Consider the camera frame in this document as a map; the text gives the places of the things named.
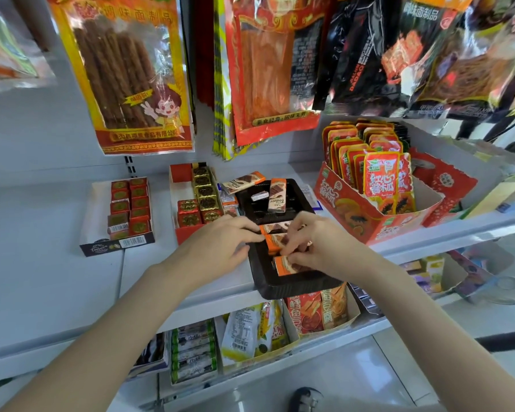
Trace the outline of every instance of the forearm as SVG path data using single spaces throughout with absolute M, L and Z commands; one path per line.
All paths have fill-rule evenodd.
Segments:
M 515 411 L 515 379 L 456 324 L 403 269 L 371 276 L 381 307 L 450 411 Z
M 189 290 L 175 272 L 151 266 L 91 329 L 1 412 L 105 411 L 145 346 Z

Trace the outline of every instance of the barcode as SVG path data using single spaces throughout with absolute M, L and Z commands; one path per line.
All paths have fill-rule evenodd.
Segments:
M 136 237 L 130 237 L 130 238 L 124 238 L 122 240 L 118 240 L 118 242 L 120 243 L 120 247 L 122 247 L 123 249 L 126 249 L 128 247 L 133 247 L 135 245 L 146 244 L 147 240 L 145 240 L 144 235 L 138 235 Z
M 111 233 L 116 233 L 117 231 L 124 231 L 125 229 L 128 229 L 128 223 L 125 224 L 119 224 L 114 225 L 112 227 L 109 227 Z
M 246 351 L 246 346 L 243 346 L 242 344 L 233 343 L 233 348 L 239 349 L 241 351 Z

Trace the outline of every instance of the person's right hand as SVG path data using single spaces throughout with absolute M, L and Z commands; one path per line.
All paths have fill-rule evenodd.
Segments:
M 309 242 L 312 244 L 305 251 Z M 377 272 L 391 267 L 391 262 L 359 242 L 336 221 L 304 211 L 291 222 L 288 244 L 281 255 L 288 256 L 291 263 L 320 270 L 360 287 L 366 287 Z

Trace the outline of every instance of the black plastic tray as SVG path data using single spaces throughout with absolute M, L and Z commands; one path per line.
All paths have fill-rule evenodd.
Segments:
M 314 213 L 313 208 L 302 193 L 294 179 L 286 179 L 286 212 L 284 214 L 268 213 L 268 199 L 253 202 L 251 196 L 262 191 L 269 191 L 271 181 L 265 181 L 237 193 L 239 209 L 243 215 L 258 225 L 274 222 L 291 221 L 300 211 Z M 261 297 L 267 300 L 282 299 L 318 292 L 340 286 L 343 282 L 327 276 L 318 270 L 310 270 L 294 275 L 278 276 L 273 265 L 273 256 L 269 256 L 267 244 L 249 243 L 250 268 L 254 284 Z

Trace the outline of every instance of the nutrition label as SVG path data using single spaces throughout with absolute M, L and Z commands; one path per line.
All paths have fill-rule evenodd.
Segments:
M 311 26 L 295 32 L 290 95 L 296 96 L 299 102 L 305 102 L 315 96 L 313 81 L 318 67 L 317 52 L 322 21 L 317 20 Z

